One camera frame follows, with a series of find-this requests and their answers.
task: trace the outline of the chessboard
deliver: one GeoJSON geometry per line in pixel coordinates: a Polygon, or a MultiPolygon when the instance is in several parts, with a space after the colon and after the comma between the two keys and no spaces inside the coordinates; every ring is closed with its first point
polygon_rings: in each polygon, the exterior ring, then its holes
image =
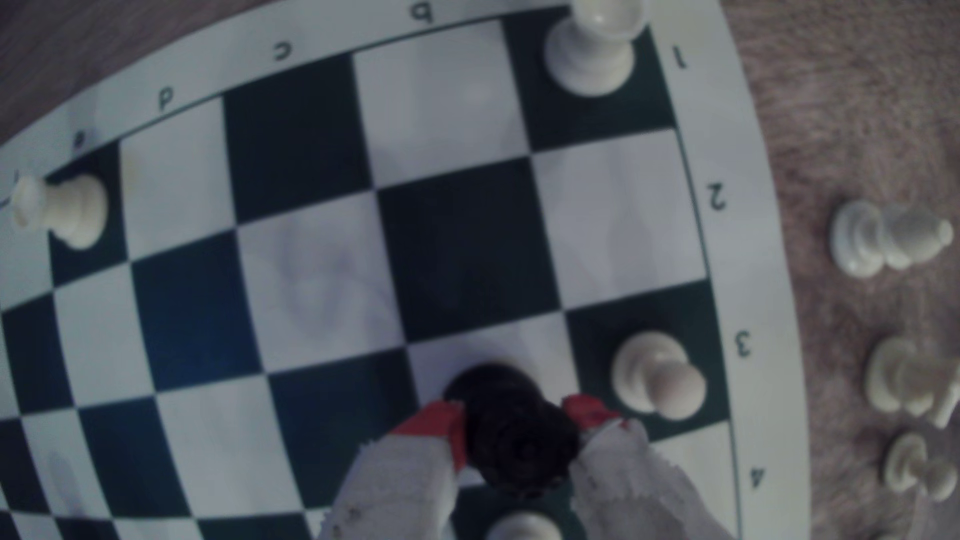
{"type": "MultiPolygon", "coordinates": [[[[74,251],[0,213],[0,537],[316,537],[349,464],[470,366],[637,417],[734,536],[807,538],[804,378],[773,181],[713,0],[654,0],[617,92],[543,66],[556,0],[287,0],[186,37],[0,148],[93,174],[74,251]],[[681,422],[612,390],[676,337],[681,422]]],[[[449,534],[569,485],[467,469],[449,534]]]]}

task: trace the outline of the white chess pawn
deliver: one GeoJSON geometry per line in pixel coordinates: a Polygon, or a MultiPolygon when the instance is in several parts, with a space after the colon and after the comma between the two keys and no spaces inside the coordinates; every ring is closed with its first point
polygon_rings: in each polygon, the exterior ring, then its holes
{"type": "Polygon", "coordinates": [[[632,41],[647,24],[649,0],[573,0],[572,10],[547,36],[547,71],[576,95],[609,94],[634,71],[632,41]]]}
{"type": "Polygon", "coordinates": [[[690,363],[684,346],[659,331],[628,339],[616,353],[613,391],[626,406],[658,412],[668,420],[696,414],[707,398],[707,380],[690,363]]]}
{"type": "Polygon", "coordinates": [[[18,229],[49,230],[76,250],[95,244],[107,225],[107,191],[90,175],[59,185],[22,177],[13,189],[11,206],[18,229]]]}
{"type": "Polygon", "coordinates": [[[885,339],[870,355],[864,390],[877,410],[903,408],[942,430],[960,402],[960,358],[920,355],[907,339],[885,339]]]}
{"type": "Polygon", "coordinates": [[[564,540],[557,524],[537,512],[520,511],[493,524],[486,540],[564,540]]]}
{"type": "Polygon", "coordinates": [[[854,278],[870,278],[884,265],[904,270],[927,262],[953,242],[953,226],[927,209],[866,201],[847,203],[833,217],[833,260],[854,278]]]}
{"type": "Polygon", "coordinates": [[[949,498],[957,485],[957,470],[941,458],[929,459],[926,441],[908,432],[894,441],[883,459],[883,483],[897,493],[919,484],[922,493],[940,503],[949,498]]]}

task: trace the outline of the printed number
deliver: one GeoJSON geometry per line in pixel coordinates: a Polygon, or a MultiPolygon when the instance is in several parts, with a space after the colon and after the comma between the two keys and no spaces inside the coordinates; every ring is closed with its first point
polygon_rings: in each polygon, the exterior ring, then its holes
{"type": "Polygon", "coordinates": [[[763,482],[763,475],[766,473],[766,469],[758,469],[757,467],[750,470],[750,483],[754,486],[754,489],[760,486],[763,482]]]}
{"type": "Polygon", "coordinates": [[[686,69],[686,62],[684,61],[684,55],[680,52],[680,47],[677,45],[673,46],[673,56],[677,59],[677,65],[680,69],[686,69]]]}
{"type": "Polygon", "coordinates": [[[170,102],[174,100],[174,89],[172,86],[165,86],[160,91],[160,112],[163,112],[170,102]]]}
{"type": "Polygon", "coordinates": [[[748,331],[739,331],[736,334],[736,352],[740,355],[741,358],[746,358],[750,355],[750,349],[747,348],[747,340],[750,339],[750,333],[748,331]]]}
{"type": "Polygon", "coordinates": [[[712,194],[710,195],[710,205],[713,209],[721,211],[727,207],[727,202],[720,199],[720,191],[723,189],[723,184],[710,184],[707,187],[710,188],[712,194]]]}
{"type": "Polygon", "coordinates": [[[289,41],[281,41],[280,43],[274,45],[274,60],[286,60],[293,51],[294,47],[289,41]]]}
{"type": "Polygon", "coordinates": [[[433,24],[433,8],[430,7],[429,2],[418,2],[410,6],[410,16],[414,20],[433,24]]]}

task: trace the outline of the pawn base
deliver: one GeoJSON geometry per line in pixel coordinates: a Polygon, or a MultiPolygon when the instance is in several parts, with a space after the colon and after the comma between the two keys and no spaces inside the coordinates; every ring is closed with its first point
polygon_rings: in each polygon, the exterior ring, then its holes
{"type": "Polygon", "coordinates": [[[444,399],[467,414],[468,463],[487,484],[517,499],[560,487],[580,450],[580,433],[522,372],[482,364],[460,374],[444,399]]]}
{"type": "Polygon", "coordinates": [[[891,337],[880,342],[867,362],[863,389],[867,401],[880,412],[896,412],[903,407],[900,396],[891,388],[891,376],[900,364],[917,353],[917,346],[908,339],[891,337]]]}
{"type": "Polygon", "coordinates": [[[830,253],[833,262],[848,276],[866,279],[883,269],[883,254],[863,245],[864,235],[880,224],[880,209],[866,201],[847,203],[833,216],[830,253]]]}
{"type": "Polygon", "coordinates": [[[537,512],[515,512],[501,518],[486,540],[564,540],[557,524],[537,512]]]}
{"type": "Polygon", "coordinates": [[[624,405],[638,412],[657,410],[645,384],[634,384],[637,368],[653,373],[664,362],[690,363],[684,346],[676,339],[659,331],[646,331],[631,337],[613,357],[612,384],[616,397],[624,405]]]}
{"type": "Polygon", "coordinates": [[[613,93],[623,86],[634,72],[634,47],[630,41],[615,59],[607,59],[597,66],[577,61],[571,56],[572,33],[577,32],[572,18],[554,26],[544,45],[546,69],[553,80],[566,91],[581,97],[599,97],[613,93]]]}
{"type": "Polygon", "coordinates": [[[915,459],[926,461],[926,442],[917,433],[906,433],[894,441],[883,458],[883,483],[895,493],[902,493],[917,485],[919,479],[910,473],[915,459]]]}
{"type": "Polygon", "coordinates": [[[99,180],[90,175],[82,175],[73,181],[76,197],[82,207],[81,216],[75,227],[66,231],[53,229],[54,235],[75,250],[85,250],[97,243],[107,227],[108,197],[107,190],[99,180]]]}

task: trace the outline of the dark square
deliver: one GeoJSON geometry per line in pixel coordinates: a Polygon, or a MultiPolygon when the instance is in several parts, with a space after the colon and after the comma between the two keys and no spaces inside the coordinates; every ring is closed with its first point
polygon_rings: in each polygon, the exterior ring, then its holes
{"type": "Polygon", "coordinates": [[[224,95],[238,222],[370,187],[355,87],[343,55],[224,95]]]}
{"type": "Polygon", "coordinates": [[[0,422],[0,486],[11,510],[50,511],[19,420],[0,422]]]}
{"type": "Polygon", "coordinates": [[[157,390],[260,371],[234,232],[132,265],[157,390]]]}
{"type": "Polygon", "coordinates": [[[50,235],[50,265],[54,285],[60,286],[127,260],[127,238],[123,227],[123,197],[120,191],[120,147],[113,142],[72,161],[47,177],[50,184],[62,184],[82,174],[97,177],[107,190],[107,226],[103,235],[85,250],[67,247],[50,235]]]}
{"type": "Polygon", "coordinates": [[[566,315],[580,389],[625,416],[639,418],[651,441],[730,419],[730,398],[720,342],[716,305],[709,281],[693,282],[566,315]],[[641,331],[663,331],[683,344],[690,362],[707,379],[707,400],[700,411],[681,422],[630,410],[611,384],[613,356],[628,338],[641,331]]]}
{"type": "Polygon", "coordinates": [[[634,42],[633,75],[614,93],[584,98],[554,82],[543,63],[543,44],[550,28],[568,14],[569,8],[556,8],[503,18],[531,147],[539,151],[673,127],[673,106],[649,27],[634,42]]]}
{"type": "Polygon", "coordinates": [[[53,295],[5,312],[3,332],[20,413],[72,406],[53,295]]]}
{"type": "Polygon", "coordinates": [[[417,411],[407,355],[389,351],[270,376],[306,507],[330,506],[360,445],[417,411]]]}
{"type": "Polygon", "coordinates": [[[189,515],[153,398],[83,409],[80,421],[114,516],[189,515]]]}
{"type": "Polygon", "coordinates": [[[109,521],[58,518],[57,528],[63,540],[120,540],[109,521]]]}
{"type": "Polygon", "coordinates": [[[408,339],[560,305],[529,160],[392,187],[379,199],[408,339]]]}
{"type": "Polygon", "coordinates": [[[10,512],[0,512],[0,538],[20,540],[20,533],[16,530],[16,524],[10,512]]]}
{"type": "Polygon", "coordinates": [[[302,514],[199,520],[204,540],[311,540],[302,514]]]}
{"type": "Polygon", "coordinates": [[[587,540],[587,532],[570,509],[572,494],[569,481],[542,499],[533,501],[514,499],[486,485],[464,489],[460,491],[457,507],[453,510],[453,529],[457,540],[484,540],[487,531],[498,519],[526,510],[553,520],[563,533],[564,540],[587,540]]]}

